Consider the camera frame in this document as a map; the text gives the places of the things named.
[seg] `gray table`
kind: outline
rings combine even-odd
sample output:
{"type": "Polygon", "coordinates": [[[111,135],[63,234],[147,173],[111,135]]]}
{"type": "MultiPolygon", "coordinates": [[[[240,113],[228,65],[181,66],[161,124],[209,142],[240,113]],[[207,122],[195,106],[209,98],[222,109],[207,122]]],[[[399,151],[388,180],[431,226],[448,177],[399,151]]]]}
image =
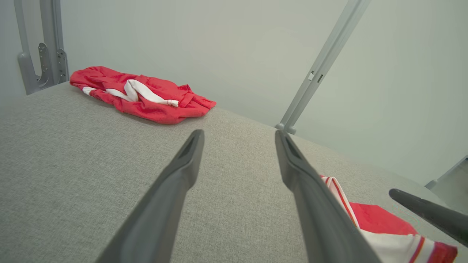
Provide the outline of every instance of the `gray table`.
{"type": "MultiPolygon", "coordinates": [[[[305,262],[273,127],[220,107],[160,125],[68,83],[1,109],[0,262],[93,262],[194,129],[205,130],[205,150],[172,261],[305,262]]],[[[422,235],[458,245],[458,262],[468,261],[464,247],[388,197],[396,187],[443,204],[429,190],[293,139],[319,173],[338,178],[351,202],[380,205],[422,235]]]]}

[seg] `gray metal pole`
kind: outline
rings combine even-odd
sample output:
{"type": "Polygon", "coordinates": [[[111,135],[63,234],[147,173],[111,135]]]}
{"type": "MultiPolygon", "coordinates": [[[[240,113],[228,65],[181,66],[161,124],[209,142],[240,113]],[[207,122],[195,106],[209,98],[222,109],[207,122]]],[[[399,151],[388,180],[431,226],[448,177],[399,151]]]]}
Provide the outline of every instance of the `gray metal pole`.
{"type": "Polygon", "coordinates": [[[58,62],[58,83],[62,83],[70,80],[70,74],[68,73],[68,62],[66,53],[63,46],[63,32],[62,32],[62,12],[60,8],[60,0],[52,0],[52,10],[54,13],[54,25],[55,25],[55,40],[57,44],[57,62],[58,62]]]}
{"type": "Polygon", "coordinates": [[[59,80],[59,67],[58,60],[56,56],[56,51],[59,49],[57,47],[57,41],[55,37],[55,26],[54,26],[54,17],[52,0],[40,0],[39,5],[41,8],[41,18],[42,18],[42,31],[44,33],[44,43],[47,46],[49,52],[50,66],[52,69],[52,83],[58,83],[59,80]]]}
{"type": "Polygon", "coordinates": [[[335,62],[344,44],[364,14],[370,0],[349,0],[330,36],[302,82],[288,110],[276,128],[295,134],[294,124],[335,62]]]}
{"type": "Polygon", "coordinates": [[[40,87],[37,83],[36,73],[34,72],[34,66],[32,65],[31,54],[29,52],[22,0],[15,0],[14,4],[18,31],[20,33],[21,47],[23,49],[23,51],[18,54],[18,65],[20,66],[24,89],[26,90],[26,94],[29,95],[39,91],[40,87]]]}

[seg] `light gray wall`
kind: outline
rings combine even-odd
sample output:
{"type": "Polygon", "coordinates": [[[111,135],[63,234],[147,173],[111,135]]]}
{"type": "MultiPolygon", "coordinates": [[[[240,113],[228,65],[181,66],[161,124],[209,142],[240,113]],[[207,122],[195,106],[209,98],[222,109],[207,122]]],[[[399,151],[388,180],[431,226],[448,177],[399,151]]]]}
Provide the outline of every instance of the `light gray wall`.
{"type": "Polygon", "coordinates": [[[22,51],[13,0],[0,1],[0,106],[26,95],[17,55],[22,51]]]}
{"type": "Polygon", "coordinates": [[[297,135],[422,185],[468,154],[468,2],[372,0],[297,135]]]}
{"type": "Polygon", "coordinates": [[[189,84],[273,126],[346,2],[64,0],[64,45],[71,72],[107,66],[189,84]]]}

